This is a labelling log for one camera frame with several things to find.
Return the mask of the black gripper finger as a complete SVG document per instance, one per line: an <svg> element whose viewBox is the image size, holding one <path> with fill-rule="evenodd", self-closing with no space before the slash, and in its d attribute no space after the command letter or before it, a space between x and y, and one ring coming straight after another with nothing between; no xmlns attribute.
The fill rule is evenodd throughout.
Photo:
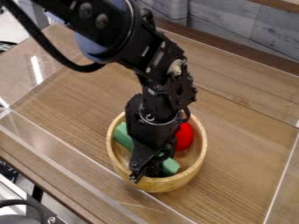
<svg viewBox="0 0 299 224"><path fill-rule="evenodd" d="M173 146L168 143L151 159L145 176L149 178L169 177L175 174Z"/></svg>
<svg viewBox="0 0 299 224"><path fill-rule="evenodd" d="M151 149L143 143L133 143L133 150L131 153L128 169L131 171L129 180L137 184L141 177L149 168L151 159L157 154L159 150Z"/></svg>

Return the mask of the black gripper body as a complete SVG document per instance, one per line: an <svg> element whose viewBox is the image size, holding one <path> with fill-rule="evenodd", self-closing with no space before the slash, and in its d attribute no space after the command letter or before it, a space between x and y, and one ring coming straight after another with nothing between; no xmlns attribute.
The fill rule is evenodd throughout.
<svg viewBox="0 0 299 224"><path fill-rule="evenodd" d="M151 149L159 150L171 144L176 146L175 132L181 123L191 118L187 107L180 108L165 121L159 120L145 110L144 97L136 94L125 105L125 128L133 143L143 143Z"/></svg>

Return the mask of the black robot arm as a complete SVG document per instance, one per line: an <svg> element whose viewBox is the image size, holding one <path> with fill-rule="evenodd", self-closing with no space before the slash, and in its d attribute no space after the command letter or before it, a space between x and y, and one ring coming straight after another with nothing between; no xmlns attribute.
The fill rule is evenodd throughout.
<svg viewBox="0 0 299 224"><path fill-rule="evenodd" d="M197 89L184 50L156 29L155 16L136 0L32 0L73 30L76 43L91 60L69 60L13 0L0 0L44 51L71 70L91 73L109 63L135 72L143 92L125 104L127 134L133 142L129 180L163 176L163 161L173 156L175 132L191 118L188 106Z"/></svg>

